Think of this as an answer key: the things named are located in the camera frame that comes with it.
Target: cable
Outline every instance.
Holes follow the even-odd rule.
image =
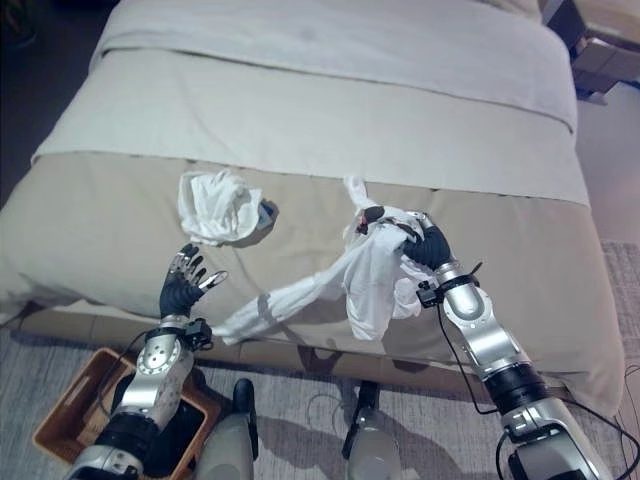
[[[311,409],[311,403],[316,399],[316,398],[330,398],[332,400],[335,400],[336,402],[338,402],[338,405],[335,406],[335,408],[333,409],[333,413],[331,414],[331,427],[333,428],[333,433],[338,435],[338,430],[336,428],[336,413],[338,412],[339,408],[344,408],[346,407],[346,404],[342,403],[340,401],[340,399],[338,397],[334,397],[333,395],[329,395],[328,393],[316,393],[315,395],[313,395],[309,401],[307,402],[307,410],[305,412],[306,417],[307,417],[307,425],[310,428],[313,428],[313,426],[311,425],[311,412],[309,412],[309,410]]]
[[[635,401],[633,400],[633,396],[631,395],[630,389],[629,389],[629,383],[628,383],[628,377],[630,377],[631,375],[633,375],[634,373],[637,373],[638,371],[640,371],[640,365],[637,364],[631,364],[628,365],[627,368],[625,369],[625,373],[624,373],[624,386],[625,389],[627,391],[627,394],[629,395],[629,400],[631,401],[631,407],[633,408],[633,414],[635,416],[635,420],[636,420],[636,427],[638,427],[638,431],[640,431],[640,426],[638,425],[639,421],[638,421],[638,412],[636,410],[636,406],[635,406]],[[620,415],[620,411],[618,411],[618,416],[620,417],[620,422],[618,422],[618,419],[614,417],[616,423],[618,424],[618,426],[620,426],[623,430],[626,430],[627,427],[624,424],[624,420],[622,418],[622,415]],[[622,441],[622,432],[620,432],[619,434],[619,440],[620,440],[620,448],[622,449],[622,457],[624,458],[624,466],[625,468],[629,468],[629,462],[627,461],[627,452],[624,449],[624,442]]]
[[[631,466],[629,468],[627,468],[624,473],[622,475],[620,475],[616,480],[623,480],[625,478],[629,478],[629,476],[631,475],[631,473],[633,473],[633,471],[636,469],[636,467],[638,466],[638,463],[640,463],[640,444],[638,443],[638,441],[627,431],[623,430],[622,428],[620,428],[618,425],[616,425],[615,423],[609,421],[608,419],[606,419],[605,417],[603,417],[602,415],[600,415],[599,413],[591,410],[589,407],[582,405],[580,402],[576,402],[575,400],[571,400],[568,398],[561,398],[561,400],[563,402],[566,403],[570,403],[571,405],[575,405],[578,408],[583,409],[584,411],[590,413],[591,415],[593,415],[594,417],[596,417],[598,420],[606,423],[607,425],[609,425],[611,428],[617,430],[619,433],[621,433],[622,435],[624,435],[625,437],[627,437],[627,439],[629,439],[629,441],[636,447],[636,457],[633,461],[633,463],[631,464]]]
[[[502,436],[500,437],[500,440],[498,440],[498,445],[496,445],[496,470],[498,471],[498,478],[500,480],[504,480],[504,476],[502,475],[502,468],[500,467],[500,452],[502,451],[502,444],[508,436],[509,434],[506,430],[502,432]]]
[[[625,425],[624,425],[624,421],[622,420],[622,417],[620,417],[620,421],[618,421],[617,417],[613,417],[613,419],[616,422],[616,425],[618,425],[618,427],[620,427],[620,429],[626,429]],[[618,440],[620,441],[620,450],[622,450],[622,458],[624,458],[624,468],[628,469],[629,468],[629,461],[627,460],[627,452],[624,451],[624,442],[622,441],[622,433],[618,432],[619,434],[619,438]]]
[[[467,384],[467,388],[469,389],[469,394],[471,395],[471,400],[473,401],[473,406],[475,407],[476,412],[478,412],[480,415],[491,415],[492,413],[496,413],[498,411],[497,408],[493,408],[491,410],[480,410],[480,408],[478,407],[478,402],[476,402],[476,396],[473,394],[473,390],[471,390],[471,383],[469,383],[467,374],[462,368],[462,363],[460,362],[460,358],[458,358],[458,354],[453,348],[453,344],[451,343],[451,340],[449,340],[449,336],[447,335],[447,332],[445,332],[444,330],[444,325],[442,323],[442,314],[440,313],[440,305],[436,305],[436,309],[438,311],[438,323],[440,323],[440,330],[442,330],[442,334],[444,335],[445,340],[449,344],[449,348],[451,349],[451,352],[453,352],[453,356],[456,358],[456,362],[458,362],[458,368],[460,368],[460,373],[462,373],[462,377],[464,378],[464,383]]]
[[[124,357],[129,352],[131,347],[133,347],[133,344],[136,343],[140,339],[140,337],[147,334],[148,332],[149,330],[145,330],[144,332],[140,332],[138,335],[136,335],[135,338],[131,340],[131,342],[129,342],[129,345],[127,345],[127,347],[124,350],[122,350],[118,358],[114,360],[114,362],[109,367],[109,370],[107,370],[107,373],[103,375],[102,380],[100,380],[100,384],[98,385],[97,402],[98,402],[98,406],[100,407],[100,410],[102,410],[102,413],[104,413],[105,417],[107,418],[111,417],[111,414],[107,411],[106,407],[104,406],[104,398],[103,398],[103,392],[102,392],[107,383],[107,380],[111,378],[111,375],[113,375],[113,372],[116,366],[120,363],[120,360],[122,360],[122,357]]]
[[[627,395],[629,395],[629,399],[631,400],[631,408],[633,408],[633,415],[636,417],[636,428],[640,432],[640,421],[638,420],[638,410],[636,409],[636,402],[633,400],[633,395],[631,395],[631,389],[629,388],[629,382],[627,378],[630,375],[633,375],[638,370],[640,370],[640,365],[629,365],[624,371],[624,388],[627,390]]]

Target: black cable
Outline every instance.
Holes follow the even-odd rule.
[[[633,415],[636,417],[636,428],[640,432],[640,420],[638,420],[638,410],[636,409],[636,402],[633,400],[633,395],[631,395],[631,389],[629,389],[629,382],[627,378],[634,373],[640,370],[640,365],[629,365],[624,371],[624,388],[627,390],[627,395],[629,395],[629,400],[631,400],[631,408],[633,408]]]
[[[622,420],[622,417],[620,417],[620,421],[618,421],[618,418],[616,416],[613,417],[613,419],[616,422],[616,425],[618,425],[618,427],[620,427],[621,430],[626,430],[626,426],[624,424],[624,421]],[[624,468],[628,469],[629,468],[629,461],[627,460],[627,452],[624,451],[624,442],[622,441],[622,433],[618,432],[618,441],[620,442],[620,450],[622,450],[622,458],[624,458]]]
[[[508,436],[509,434],[506,430],[502,432],[502,436],[500,437],[500,440],[498,440],[498,445],[496,445],[496,470],[498,471],[498,478],[500,480],[504,480],[504,476],[502,475],[502,468],[500,467],[500,452],[502,451],[502,444]]]
[[[586,412],[590,413],[591,415],[593,415],[594,417],[596,417],[598,420],[606,423],[611,428],[617,430],[619,433],[621,433],[622,435],[627,437],[627,439],[629,439],[629,441],[636,447],[636,457],[633,460],[633,463],[616,480],[623,480],[625,478],[629,478],[629,475],[631,475],[631,473],[633,473],[633,471],[638,466],[638,463],[640,463],[640,444],[638,443],[638,441],[629,432],[627,432],[626,430],[623,430],[622,428],[620,428],[615,423],[613,423],[613,422],[609,421],[608,419],[606,419],[604,416],[602,416],[599,413],[591,410],[589,407],[587,407],[585,405],[582,405],[580,402],[576,402],[575,400],[571,400],[571,399],[568,399],[568,398],[562,398],[561,400],[563,402],[570,403],[571,405],[575,405],[576,407],[583,409],[584,411],[586,411]]]
[[[625,386],[625,389],[627,391],[627,394],[629,395],[629,400],[631,401],[631,406],[633,408],[633,414],[634,414],[635,420],[636,420],[636,427],[638,428],[638,431],[640,431],[640,425],[638,425],[638,423],[639,423],[639,421],[638,421],[638,412],[636,410],[635,401],[633,400],[633,396],[631,395],[631,391],[629,389],[629,383],[628,383],[628,380],[627,380],[628,377],[630,377],[634,373],[637,373],[638,371],[640,371],[640,365],[631,364],[631,365],[627,366],[627,368],[625,369],[625,372],[624,372],[624,386]],[[624,420],[622,418],[622,415],[620,415],[620,422],[618,422],[618,420],[616,419],[616,423],[618,424],[618,426],[621,426],[623,430],[627,429],[626,425],[624,424]],[[624,466],[625,466],[625,468],[628,469],[629,468],[629,462],[627,461],[627,452],[625,452],[625,450],[624,450],[624,442],[622,441],[622,437],[623,437],[622,432],[620,432],[620,438],[619,438],[619,440],[620,440],[620,448],[622,449],[622,457],[624,458]]]
[[[127,347],[122,350],[122,352],[120,353],[120,355],[118,356],[118,358],[116,360],[114,360],[114,362],[111,364],[111,366],[109,367],[109,370],[107,370],[107,373],[104,374],[104,376],[102,377],[102,380],[100,380],[100,384],[98,385],[98,406],[100,407],[100,410],[102,410],[102,413],[104,413],[104,415],[109,418],[111,416],[111,414],[107,411],[106,407],[104,406],[104,398],[103,398],[103,390],[104,390],[104,386],[107,383],[107,380],[109,380],[109,378],[111,378],[111,375],[113,375],[113,372],[116,368],[116,366],[120,363],[120,360],[122,360],[122,357],[124,357],[129,350],[131,349],[131,347],[133,347],[133,344],[136,343],[140,337],[142,337],[143,335],[145,335],[146,333],[148,333],[149,330],[145,330],[144,332],[140,332],[138,335],[135,336],[135,338],[133,340],[131,340],[131,342],[129,342],[129,345],[127,345]]]
[[[460,373],[462,373],[462,377],[464,378],[464,383],[467,384],[467,388],[469,389],[469,394],[471,395],[471,400],[473,401],[473,406],[475,407],[476,412],[478,412],[480,415],[491,415],[492,413],[496,413],[498,411],[497,408],[494,408],[491,410],[480,410],[480,408],[478,407],[478,402],[476,402],[476,396],[473,394],[473,390],[471,389],[471,383],[469,383],[467,374],[462,368],[462,363],[460,362],[460,358],[458,358],[458,354],[453,348],[453,344],[451,343],[451,340],[449,340],[449,336],[447,335],[447,332],[445,332],[444,330],[444,325],[442,323],[442,314],[440,313],[440,305],[436,305],[436,309],[438,311],[438,323],[440,324],[440,330],[442,330],[442,334],[444,335],[445,340],[449,344],[449,348],[451,349],[451,352],[453,352],[453,356],[456,358],[456,362],[458,362],[458,368],[460,369]]]

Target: brown basket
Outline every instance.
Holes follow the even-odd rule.
[[[96,351],[71,386],[60,397],[47,418],[33,434],[33,443],[45,452],[72,464],[80,452],[92,445],[107,424],[107,419],[97,403],[97,391],[102,378],[111,368],[118,354],[110,348]],[[114,367],[113,375],[104,387],[104,403],[111,405],[116,385],[122,377],[133,373],[134,364],[126,357]],[[198,409],[204,416],[198,431],[182,456],[173,473],[165,480],[182,480],[192,473],[189,462],[200,452],[207,435],[218,415],[220,405],[200,392],[191,375],[182,389],[183,401]],[[150,477],[141,475],[141,479]]]

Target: robot leg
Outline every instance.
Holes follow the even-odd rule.
[[[253,384],[238,380],[231,415],[218,423],[202,450],[195,480],[252,480],[258,458]]]
[[[398,444],[382,427],[378,394],[377,384],[362,382],[358,406],[342,449],[347,459],[347,480],[402,478]]]

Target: white fabric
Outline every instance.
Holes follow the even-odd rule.
[[[109,50],[141,47],[427,89],[576,127],[562,41],[467,0],[128,0],[91,65]]]
[[[588,205],[575,139],[553,118],[161,50],[115,51],[99,63],[34,159],[69,152]]]
[[[366,198],[362,179],[347,178],[345,186],[357,200],[358,211],[347,230],[353,233],[362,206],[375,203]],[[214,327],[214,335],[232,345],[291,318],[318,299],[337,300],[342,295],[346,295],[351,330],[360,340],[381,339],[392,318],[418,316],[421,308],[415,292],[420,282],[432,277],[402,254],[400,247],[408,234],[385,221],[403,223],[421,233],[414,217],[385,207],[383,217],[369,226],[367,235],[346,235],[345,253],[327,270],[261,295]]]
[[[189,172],[180,178],[178,213],[193,242],[219,245],[248,237],[258,224],[259,188],[224,169],[217,174]]]

